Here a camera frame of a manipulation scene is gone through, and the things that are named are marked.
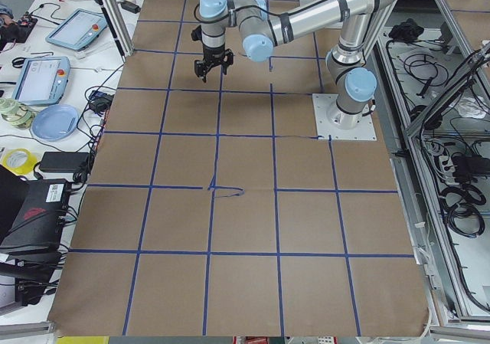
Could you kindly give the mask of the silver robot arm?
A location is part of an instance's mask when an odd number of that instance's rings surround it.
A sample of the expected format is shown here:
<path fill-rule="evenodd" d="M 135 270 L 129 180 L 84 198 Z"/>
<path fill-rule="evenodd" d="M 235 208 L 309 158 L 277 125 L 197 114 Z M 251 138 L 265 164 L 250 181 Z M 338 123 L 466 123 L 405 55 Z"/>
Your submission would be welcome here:
<path fill-rule="evenodd" d="M 194 62 L 194 72 L 206 80 L 211 69 L 226 70 L 233 64 L 234 54 L 225 46 L 227 28 L 238 28 L 245 55 L 252 61 L 263 62 L 276 47 L 340 23 L 338 43 L 325 58 L 338 91 L 327 116 L 338 129 L 354 129 L 377 88 L 374 74 L 362 66 L 369 53 L 366 45 L 379 35 L 387 18 L 384 13 L 396 1 L 313 0 L 265 18 L 266 10 L 257 0 L 200 0 L 194 9 L 199 25 L 191 38 L 201 42 L 203 57 Z"/>

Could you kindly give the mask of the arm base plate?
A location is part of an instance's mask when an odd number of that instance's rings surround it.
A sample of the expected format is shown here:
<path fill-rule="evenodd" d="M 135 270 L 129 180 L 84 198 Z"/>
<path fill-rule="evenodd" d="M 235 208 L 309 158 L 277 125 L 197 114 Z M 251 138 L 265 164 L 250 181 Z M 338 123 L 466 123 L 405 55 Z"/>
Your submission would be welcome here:
<path fill-rule="evenodd" d="M 316 136 L 320 140 L 376 141 L 377 136 L 369 105 L 361 113 L 343 113 L 336 105 L 337 94 L 314 93 Z"/>

